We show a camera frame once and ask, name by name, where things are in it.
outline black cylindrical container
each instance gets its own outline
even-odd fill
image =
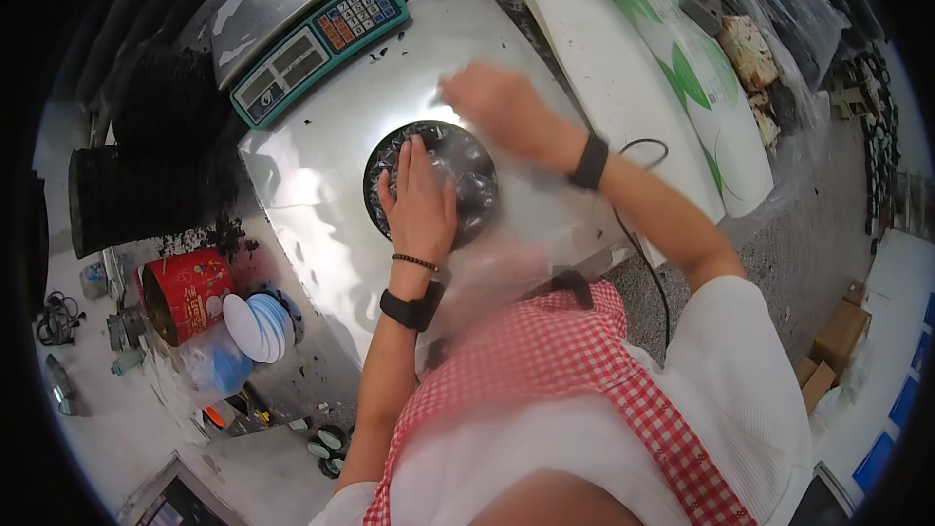
[[[201,225],[204,189],[201,159],[133,155],[117,146],[74,151],[68,204],[75,254]]]

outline black smartwatch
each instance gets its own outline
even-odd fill
[[[445,286],[435,280],[428,281],[426,295],[421,299],[404,301],[393,297],[390,289],[380,297],[380,310],[403,327],[422,333],[428,329],[435,311],[445,294]]]
[[[584,146],[578,168],[568,177],[568,181],[579,188],[597,191],[600,177],[604,174],[604,165],[607,164],[607,156],[607,141],[591,132],[587,137],[587,145]]]

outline scale keypad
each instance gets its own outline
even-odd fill
[[[315,20],[328,46],[340,53],[371,29],[399,15],[390,0],[342,0]]]

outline stack of discs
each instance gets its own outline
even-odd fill
[[[292,318],[282,305],[265,293],[246,301],[235,294],[224,299],[224,322],[238,347],[254,361],[272,363],[296,343]]]

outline hand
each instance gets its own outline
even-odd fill
[[[458,223],[454,181],[449,179],[444,186],[438,186],[421,136],[413,135],[399,151],[396,199],[390,194],[390,174],[386,169],[377,181],[377,194],[396,252],[432,264],[441,263],[448,256]],[[421,298],[431,274],[418,264],[393,261],[390,292],[404,301]]]
[[[587,132],[549,110],[526,76],[472,62],[438,87],[456,113],[507,152],[560,174],[578,167]]]

